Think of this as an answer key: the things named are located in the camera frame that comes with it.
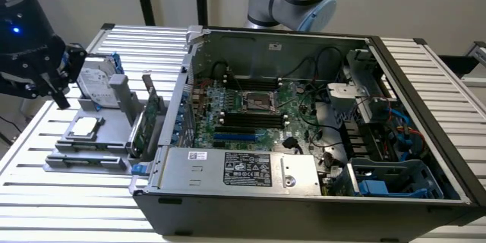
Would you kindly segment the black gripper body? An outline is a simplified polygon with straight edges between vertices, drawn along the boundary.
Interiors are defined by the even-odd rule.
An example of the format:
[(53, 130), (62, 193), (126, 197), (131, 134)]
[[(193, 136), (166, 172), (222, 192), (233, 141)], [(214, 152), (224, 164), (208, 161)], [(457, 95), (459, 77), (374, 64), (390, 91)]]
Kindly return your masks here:
[(51, 96), (49, 73), (58, 72), (65, 50), (38, 0), (2, 6), (3, 94)]

